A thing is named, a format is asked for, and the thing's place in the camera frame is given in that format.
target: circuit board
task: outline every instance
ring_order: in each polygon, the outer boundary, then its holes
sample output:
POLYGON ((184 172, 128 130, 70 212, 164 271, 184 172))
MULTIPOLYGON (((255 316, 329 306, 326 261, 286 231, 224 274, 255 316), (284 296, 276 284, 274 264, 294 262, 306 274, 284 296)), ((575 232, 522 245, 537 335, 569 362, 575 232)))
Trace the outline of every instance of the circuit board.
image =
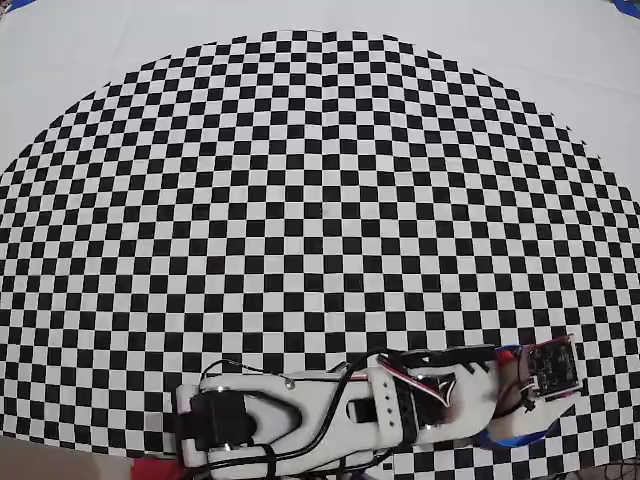
POLYGON ((528 368, 535 379, 534 393, 547 397, 580 386, 572 338, 562 337, 529 350, 528 368))

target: black cable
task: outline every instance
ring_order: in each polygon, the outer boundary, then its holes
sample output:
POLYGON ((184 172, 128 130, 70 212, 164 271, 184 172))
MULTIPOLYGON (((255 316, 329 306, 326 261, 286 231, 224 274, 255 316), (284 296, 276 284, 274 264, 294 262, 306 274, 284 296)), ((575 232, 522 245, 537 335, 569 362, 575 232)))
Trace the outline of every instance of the black cable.
POLYGON ((343 368, 345 368, 347 365, 348 365, 347 362, 340 362, 339 364, 337 364, 334 367, 332 367, 329 370, 327 370, 327 373, 336 373, 336 372, 342 370, 343 368))
POLYGON ((357 473, 357 472, 364 472, 365 470, 375 467, 377 465, 380 465, 382 462, 384 462, 387 458, 389 458, 390 456, 392 456, 394 453, 396 453, 397 447, 393 447, 393 448, 389 448, 387 450, 385 450, 384 453, 380 454, 380 455, 375 455, 371 460, 369 460, 366 463, 361 463, 358 465, 351 465, 349 467, 337 467, 337 468, 332 468, 329 470, 318 470, 318 471, 314 471, 314 470, 310 470, 309 472, 305 472, 302 473, 300 475, 288 475, 288 476, 293 476, 296 478, 304 478, 304 475, 342 475, 345 473, 357 473))
POLYGON ((517 403, 515 403, 514 405, 510 406, 509 408, 507 408, 506 410, 503 410, 500 413, 496 413, 493 415, 493 419, 498 419, 498 418, 503 418, 506 417, 507 415, 511 415, 513 412, 515 412, 516 410, 518 410, 520 407, 522 407, 522 400, 518 400, 517 403))
MULTIPOLYGON (((313 377, 309 377, 309 378, 292 378, 291 380, 294 383, 299 383, 299 382, 324 382, 324 383, 338 383, 340 381, 340 378, 313 378, 313 377)), ((352 378, 351 380, 352 382, 366 382, 368 381, 366 378, 352 378)))
POLYGON ((522 390, 522 355, 524 353, 524 347, 520 347, 518 349, 518 353, 516 354, 517 362, 518 362, 518 388, 520 388, 520 402, 524 405, 524 408, 527 412, 530 412, 534 408, 536 408, 535 402, 532 402, 529 398, 529 390, 522 390))
POLYGON ((245 365, 244 363, 236 362, 235 360, 230 360, 228 358, 223 358, 221 360, 218 360, 217 362, 213 362, 211 365, 209 365, 207 368, 205 368, 202 371, 202 373, 200 374, 200 383, 202 383, 203 380, 205 378, 207 378, 207 373, 209 373, 212 368, 217 367, 221 363, 228 363, 229 365, 235 365, 236 367, 244 368, 245 370, 249 370, 250 372, 266 373, 267 375, 273 375, 274 377, 280 377, 280 378, 284 378, 285 380, 291 380, 289 377, 286 377, 286 376, 282 375, 281 373, 268 372, 268 371, 263 370, 261 368, 251 367, 249 365, 245 365))
POLYGON ((614 478, 613 480, 622 480, 624 477, 626 477, 630 473, 633 473, 633 477, 630 477, 630 478, 634 478, 634 479, 637 478, 638 466, 639 466, 639 464, 637 462, 631 462, 631 461, 628 461, 628 460, 622 460, 620 462, 620 475, 617 476, 616 478, 614 478), (623 471, 624 467, 633 467, 633 468, 630 469, 630 470, 627 470, 626 472, 624 472, 623 471))
MULTIPOLYGON (((361 365, 363 363, 366 363, 369 357, 372 357, 373 355, 378 355, 380 353, 395 355, 398 352, 395 350, 390 350, 388 348, 375 348, 372 350, 368 350, 365 354, 361 355, 355 362, 347 366, 344 374, 340 378, 340 381, 336 385, 336 390, 333 394, 333 397, 331 398, 331 402, 329 403, 329 408, 327 409, 327 413, 325 414, 324 420, 322 421, 322 424, 318 429, 318 433, 316 433, 315 437, 304 447, 301 447, 297 450, 292 450, 290 452, 276 454, 275 455, 276 462, 301 457, 303 455, 306 455, 307 453, 309 453, 310 451, 312 451, 314 448, 318 446, 318 444, 322 441, 324 436, 327 434, 329 427, 331 426, 331 421, 333 420, 333 417, 336 414, 336 410, 338 409, 338 405, 340 404, 340 399, 342 398, 344 390, 347 388, 347 384, 349 383, 349 380, 351 379, 353 374, 359 368, 361 368, 361 365)), ((268 463, 268 461, 269 461, 269 458, 266 455, 260 455, 256 457, 230 458, 227 460, 219 460, 217 462, 209 462, 209 463, 205 463, 204 465, 200 465, 198 467, 190 468, 187 472, 185 472, 185 474, 182 477, 180 477, 180 480, 192 480, 196 478, 198 475, 210 472, 211 470, 218 470, 218 469, 227 468, 227 467, 235 467, 238 465, 268 463)))

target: white backdrop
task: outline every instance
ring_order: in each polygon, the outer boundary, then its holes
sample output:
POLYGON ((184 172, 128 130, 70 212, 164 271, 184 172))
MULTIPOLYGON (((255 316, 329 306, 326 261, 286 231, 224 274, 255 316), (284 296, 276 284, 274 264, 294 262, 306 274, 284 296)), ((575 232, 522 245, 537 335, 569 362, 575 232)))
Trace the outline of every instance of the white backdrop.
POLYGON ((640 199, 640 21, 604 0, 38 0, 0 23, 0 169, 85 94, 189 46, 388 33, 553 112, 640 199))

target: wire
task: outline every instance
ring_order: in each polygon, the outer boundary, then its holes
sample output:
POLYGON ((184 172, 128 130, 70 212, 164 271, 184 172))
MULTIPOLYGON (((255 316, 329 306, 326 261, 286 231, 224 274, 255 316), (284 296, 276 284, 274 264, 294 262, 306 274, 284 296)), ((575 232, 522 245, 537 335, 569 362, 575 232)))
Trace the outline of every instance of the wire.
MULTIPOLYGON (((304 378, 291 378, 290 381, 293 383, 299 382, 325 382, 325 383, 338 383, 341 377, 338 378, 322 378, 322 377, 304 377, 304 378)), ((366 375, 354 375, 351 377, 352 382, 362 382, 366 381, 368 377, 366 375)))
POLYGON ((611 467, 613 465, 618 465, 618 462, 610 463, 604 468, 604 474, 605 474, 605 478, 607 478, 607 480, 622 480, 624 477, 626 477, 630 473, 633 473, 634 475, 633 475, 633 477, 629 477, 629 478, 636 478, 637 477, 636 473, 638 472, 638 466, 640 464, 637 461, 636 462, 631 461, 631 459, 629 459, 629 460, 624 460, 624 459, 621 460, 619 462, 620 475, 615 477, 615 478, 613 478, 613 479, 611 479, 611 477, 609 477, 609 475, 607 474, 607 470, 609 469, 609 467, 611 467), (633 467, 633 468, 631 468, 631 469, 629 469, 629 470, 627 470, 625 472, 625 471, 623 471, 624 467, 633 467))
POLYGON ((327 373, 339 372, 343 368, 346 368, 347 365, 349 365, 347 362, 340 362, 336 366, 334 366, 333 368, 330 368, 329 370, 327 370, 327 373))
POLYGON ((351 465, 349 467, 334 468, 334 469, 331 469, 331 470, 320 470, 318 472, 310 471, 308 473, 310 475, 316 475, 316 474, 321 474, 321 475, 342 475, 344 473, 362 472, 362 471, 367 470, 369 468, 375 467, 376 465, 380 465, 387 458, 389 458, 394 453, 396 453, 397 450, 398 450, 397 447, 389 448, 389 449, 385 450, 384 453, 381 453, 380 455, 375 455, 373 457, 373 459, 369 460, 366 463, 361 463, 360 465, 351 465))
POLYGON ((219 460, 217 462, 208 462, 198 467, 190 468, 180 480, 193 480, 198 475, 203 473, 209 473, 211 470, 218 470, 221 468, 234 467, 238 465, 249 465, 256 463, 269 463, 269 461, 282 461, 282 460, 290 460, 293 458, 298 458, 307 453, 311 452, 314 448, 318 446, 318 444, 322 441, 322 439, 327 434, 329 427, 331 426, 331 421, 336 414, 338 406, 340 404, 340 399, 344 393, 344 390, 347 388, 347 384, 349 380, 353 376, 353 374, 361 368, 362 364, 365 364, 369 357, 374 355, 378 355, 380 353, 386 354, 397 354, 396 351, 390 350, 388 348, 376 348, 367 351, 365 354, 361 355, 354 363, 350 364, 344 371, 344 374, 340 378, 340 381, 336 385, 336 389, 333 393, 333 397, 331 398, 331 402, 329 403, 329 408, 327 409, 327 413, 325 414, 324 420, 318 429, 318 432, 314 436, 314 438, 304 447, 301 447, 297 450, 292 450, 290 452, 278 453, 274 455, 274 459, 268 457, 267 455, 260 455, 255 457, 239 457, 239 458, 229 458, 226 460, 219 460))
POLYGON ((529 400, 529 397, 527 396, 527 394, 525 393, 527 390, 529 390, 530 388, 532 388, 534 386, 534 382, 533 379, 527 379, 525 382, 523 382, 521 380, 521 367, 522 367, 522 353, 523 353, 523 349, 519 348, 516 353, 516 359, 517 359, 517 379, 514 380, 513 382, 511 382, 509 385, 507 385, 502 392, 500 392, 500 394, 498 394, 498 400, 496 401, 496 414, 493 415, 494 419, 498 419, 498 418, 503 418, 506 417, 507 415, 511 415, 513 412, 515 412, 516 410, 518 410, 520 407, 522 407, 523 405, 526 407, 527 406, 527 402, 531 403, 531 401, 529 400), (518 387, 518 391, 520 393, 520 399, 518 400, 518 402, 516 402, 515 404, 513 404, 511 407, 507 408, 506 410, 500 411, 501 407, 504 406, 505 400, 507 399, 507 397, 509 396, 509 393, 511 393, 511 391, 518 387))
POLYGON ((456 383, 457 383, 457 380, 455 379, 451 381, 451 383, 449 384, 449 389, 447 390, 444 397, 449 405, 451 405, 451 392, 453 392, 453 387, 456 386, 456 383))
POLYGON ((610 476, 609 476, 609 467, 613 466, 612 463, 608 463, 605 467, 604 467, 604 478, 606 478, 606 480, 613 480, 610 476))
POLYGON ((420 390, 421 392, 431 395, 433 398, 442 403, 442 405, 444 405, 446 408, 449 408, 449 402, 445 398, 443 398, 436 390, 428 387, 427 385, 423 385, 418 380, 409 375, 405 375, 404 373, 395 370, 391 365, 389 365, 388 361, 384 357, 378 355, 377 360, 380 366, 391 376, 411 385, 413 388, 420 390))
POLYGON ((249 365, 245 365, 244 363, 236 362, 235 360, 229 360, 228 358, 223 358, 221 360, 218 360, 217 362, 213 362, 211 365, 209 365, 207 368, 205 368, 202 371, 202 373, 200 374, 200 383, 202 383, 204 381, 204 379, 207 378, 207 374, 211 371, 212 368, 217 367, 218 365, 220 365, 222 363, 227 363, 229 365, 235 365, 236 367, 244 368, 245 370, 249 370, 250 372, 265 373, 267 375, 273 375, 275 377, 284 378, 287 381, 292 381, 291 378, 289 378, 289 377, 287 377, 285 375, 282 375, 281 373, 268 372, 266 370, 262 370, 261 368, 251 367, 249 365))

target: checkerboard mat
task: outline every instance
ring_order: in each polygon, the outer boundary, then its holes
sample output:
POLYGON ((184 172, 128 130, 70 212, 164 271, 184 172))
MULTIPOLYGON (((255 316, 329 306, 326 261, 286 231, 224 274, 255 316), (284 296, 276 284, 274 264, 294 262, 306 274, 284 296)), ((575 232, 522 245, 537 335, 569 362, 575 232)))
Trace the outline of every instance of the checkerboard mat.
POLYGON ((221 357, 572 333, 585 393, 545 441, 427 446, 395 475, 635 454, 640 208, 552 115, 430 51, 272 32, 143 65, 24 149, 0 211, 5 435, 170 452, 168 392, 221 357))

